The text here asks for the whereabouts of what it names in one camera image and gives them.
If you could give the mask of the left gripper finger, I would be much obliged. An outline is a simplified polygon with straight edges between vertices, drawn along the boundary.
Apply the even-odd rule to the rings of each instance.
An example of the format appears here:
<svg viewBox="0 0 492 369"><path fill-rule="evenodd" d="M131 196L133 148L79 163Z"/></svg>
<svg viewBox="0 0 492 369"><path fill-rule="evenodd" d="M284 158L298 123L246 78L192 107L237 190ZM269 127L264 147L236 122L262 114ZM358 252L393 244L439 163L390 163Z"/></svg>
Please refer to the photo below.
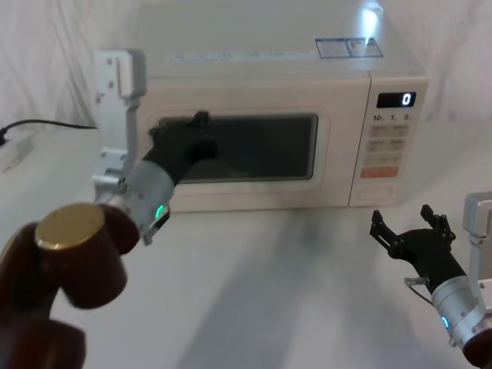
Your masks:
<svg viewBox="0 0 492 369"><path fill-rule="evenodd" d="M209 119L210 115L208 111L198 111L191 118L189 126L195 131L205 132L208 130Z"/></svg>
<svg viewBox="0 0 492 369"><path fill-rule="evenodd" d="M173 124L173 118L162 118L149 130L148 134L150 137L162 136Z"/></svg>

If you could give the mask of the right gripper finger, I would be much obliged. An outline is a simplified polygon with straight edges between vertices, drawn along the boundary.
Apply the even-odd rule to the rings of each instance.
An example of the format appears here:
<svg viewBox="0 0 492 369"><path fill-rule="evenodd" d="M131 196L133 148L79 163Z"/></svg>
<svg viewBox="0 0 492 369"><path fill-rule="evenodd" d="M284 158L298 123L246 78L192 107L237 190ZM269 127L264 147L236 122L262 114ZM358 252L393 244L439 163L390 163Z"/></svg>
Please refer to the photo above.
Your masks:
<svg viewBox="0 0 492 369"><path fill-rule="evenodd" d="M430 225L430 229L420 231L419 238L424 242L452 242L456 234L450 229L447 216L437 214L428 204L421 208L421 217Z"/></svg>
<svg viewBox="0 0 492 369"><path fill-rule="evenodd" d="M372 236L386 251L401 251L400 238L384 223L379 210L374 210L371 218L370 236Z"/></svg>

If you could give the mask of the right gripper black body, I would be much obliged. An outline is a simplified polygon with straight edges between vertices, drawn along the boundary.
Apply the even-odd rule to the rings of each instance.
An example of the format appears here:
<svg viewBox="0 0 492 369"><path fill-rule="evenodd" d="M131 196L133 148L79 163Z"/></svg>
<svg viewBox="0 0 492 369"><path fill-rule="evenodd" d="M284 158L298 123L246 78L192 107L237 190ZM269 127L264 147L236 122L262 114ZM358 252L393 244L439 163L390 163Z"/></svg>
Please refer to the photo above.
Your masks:
<svg viewBox="0 0 492 369"><path fill-rule="evenodd" d="M430 228L406 231L389 240L391 258L411 264L421 278L427 279L431 294L444 282L464 277L466 273L451 254L454 232L444 233Z"/></svg>

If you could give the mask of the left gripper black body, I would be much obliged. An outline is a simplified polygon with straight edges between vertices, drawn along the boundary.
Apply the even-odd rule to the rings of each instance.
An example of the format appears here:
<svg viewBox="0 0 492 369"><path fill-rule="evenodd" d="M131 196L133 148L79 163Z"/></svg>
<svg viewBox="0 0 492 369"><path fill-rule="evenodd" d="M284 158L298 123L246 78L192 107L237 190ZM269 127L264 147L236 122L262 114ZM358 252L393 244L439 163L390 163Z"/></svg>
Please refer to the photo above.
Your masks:
<svg viewBox="0 0 492 369"><path fill-rule="evenodd" d="M195 131L189 122L174 122L162 136L151 139L153 147L144 155L143 161L163 169L174 185L180 183L199 161L218 156L218 143L209 130Z"/></svg>

